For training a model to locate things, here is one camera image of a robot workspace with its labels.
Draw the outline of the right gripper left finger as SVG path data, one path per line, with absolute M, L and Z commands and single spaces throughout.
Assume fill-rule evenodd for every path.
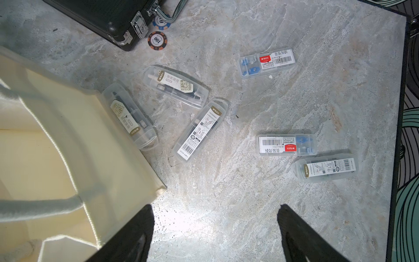
M 153 209 L 150 204 L 147 204 L 87 261 L 146 262 L 154 226 Z

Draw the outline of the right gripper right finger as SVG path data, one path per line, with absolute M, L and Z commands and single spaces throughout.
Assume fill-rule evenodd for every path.
M 280 206 L 277 222 L 287 262 L 348 261 L 288 205 Z

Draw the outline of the cream canvas tote bag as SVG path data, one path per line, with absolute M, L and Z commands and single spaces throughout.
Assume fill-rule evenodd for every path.
M 87 262 L 166 191 L 102 92 L 1 48 L 1 261 Z

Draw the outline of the compass case white barcode label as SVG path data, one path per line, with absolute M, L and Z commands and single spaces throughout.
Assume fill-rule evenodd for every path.
M 224 120 L 229 103 L 225 99 L 210 100 L 179 137 L 168 158 L 173 167 L 191 162 Z

